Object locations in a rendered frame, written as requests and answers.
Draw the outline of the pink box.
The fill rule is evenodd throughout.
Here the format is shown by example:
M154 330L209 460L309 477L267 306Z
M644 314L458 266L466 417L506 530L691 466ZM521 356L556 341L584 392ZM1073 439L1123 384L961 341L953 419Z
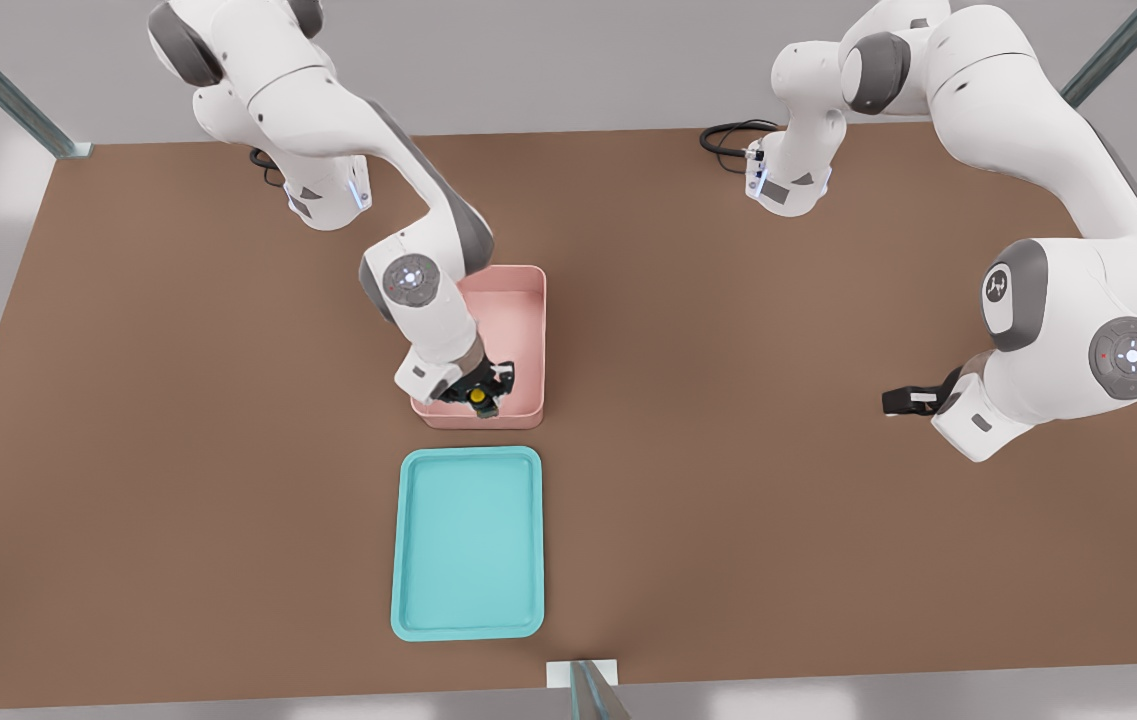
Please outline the pink box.
M546 375L546 275L531 265L491 265L459 282L459 291L495 363L516 366L499 414L480 419L460 404L410 402L437 430L531 430L542 421Z

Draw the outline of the pale blue-green tray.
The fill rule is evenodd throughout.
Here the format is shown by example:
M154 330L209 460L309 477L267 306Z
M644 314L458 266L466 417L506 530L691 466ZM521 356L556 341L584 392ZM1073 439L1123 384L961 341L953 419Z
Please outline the pale blue-green tray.
M528 446L402 460L390 624L402 642L526 638L545 618L542 461Z

